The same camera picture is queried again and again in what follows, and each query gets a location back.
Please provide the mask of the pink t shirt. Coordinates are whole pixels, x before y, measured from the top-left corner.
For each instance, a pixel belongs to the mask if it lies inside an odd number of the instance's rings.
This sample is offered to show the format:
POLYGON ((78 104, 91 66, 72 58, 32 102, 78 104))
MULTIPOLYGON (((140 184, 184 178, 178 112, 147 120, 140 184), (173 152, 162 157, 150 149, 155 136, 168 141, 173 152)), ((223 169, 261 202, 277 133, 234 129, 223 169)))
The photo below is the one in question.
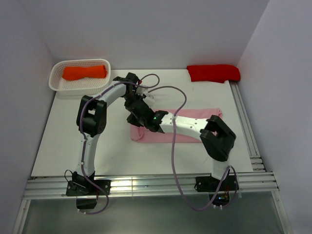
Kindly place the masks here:
MULTIPOLYGON (((219 108, 212 109, 182 109, 178 112, 179 116, 191 118, 210 118, 211 115, 223 117, 219 108)), ((130 125, 130 139, 139 143, 172 143, 173 133, 154 133, 144 127, 130 125)), ((176 135, 176 143, 200 143, 200 140, 181 134, 176 135)))

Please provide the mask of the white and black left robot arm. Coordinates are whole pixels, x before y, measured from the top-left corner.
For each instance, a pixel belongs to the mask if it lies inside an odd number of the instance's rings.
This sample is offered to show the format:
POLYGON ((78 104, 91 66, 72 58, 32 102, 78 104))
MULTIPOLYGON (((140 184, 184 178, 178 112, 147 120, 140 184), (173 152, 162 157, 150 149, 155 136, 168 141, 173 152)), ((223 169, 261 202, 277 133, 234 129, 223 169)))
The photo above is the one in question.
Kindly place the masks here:
POLYGON ((95 186, 95 156, 100 134, 107 123, 107 109, 119 97, 134 98, 140 79, 133 73, 125 78, 116 77, 103 91, 96 95, 81 98, 76 124, 82 134, 81 157, 72 179, 68 181, 66 195, 91 195, 95 186))

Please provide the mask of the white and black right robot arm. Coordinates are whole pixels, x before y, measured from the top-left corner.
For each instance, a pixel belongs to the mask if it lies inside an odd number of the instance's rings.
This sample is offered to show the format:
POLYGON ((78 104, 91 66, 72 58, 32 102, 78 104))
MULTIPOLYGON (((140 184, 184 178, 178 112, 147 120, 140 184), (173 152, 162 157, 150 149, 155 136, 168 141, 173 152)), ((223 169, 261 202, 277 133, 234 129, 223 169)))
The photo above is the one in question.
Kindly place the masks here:
POLYGON ((222 190, 228 184, 226 173, 230 169, 229 155, 236 135, 220 117, 212 115, 208 119, 199 119, 163 110, 155 112, 142 100, 126 102, 125 108, 130 112, 127 122, 131 125, 144 127, 153 133, 180 134, 200 140, 212 158, 212 187, 222 190))

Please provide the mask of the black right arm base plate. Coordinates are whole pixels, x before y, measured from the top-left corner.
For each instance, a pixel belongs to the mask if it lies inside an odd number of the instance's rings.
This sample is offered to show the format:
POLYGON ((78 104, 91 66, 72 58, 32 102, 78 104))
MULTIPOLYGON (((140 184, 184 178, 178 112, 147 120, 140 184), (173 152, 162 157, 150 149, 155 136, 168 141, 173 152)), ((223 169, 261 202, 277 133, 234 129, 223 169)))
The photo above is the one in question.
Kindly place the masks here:
MULTIPOLYGON (((197 176, 195 178, 195 190, 198 192, 215 192, 218 185, 219 180, 213 178, 212 176, 197 176)), ((235 191, 239 189, 239 184, 235 179, 234 175, 227 176, 221 183, 219 188, 219 192, 225 191, 235 191)))

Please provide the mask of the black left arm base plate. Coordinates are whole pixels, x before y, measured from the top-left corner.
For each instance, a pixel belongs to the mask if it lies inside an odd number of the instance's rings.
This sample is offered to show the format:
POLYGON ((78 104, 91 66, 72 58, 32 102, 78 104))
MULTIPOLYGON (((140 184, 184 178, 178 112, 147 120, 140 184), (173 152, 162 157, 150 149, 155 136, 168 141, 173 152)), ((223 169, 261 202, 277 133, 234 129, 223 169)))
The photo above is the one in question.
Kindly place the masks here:
POLYGON ((84 196, 84 195, 104 195, 110 193, 111 188, 111 181, 110 180, 95 180, 93 183, 96 185, 91 184, 88 181, 85 181, 85 184, 82 186, 73 182, 69 181, 66 189, 66 196, 84 196))

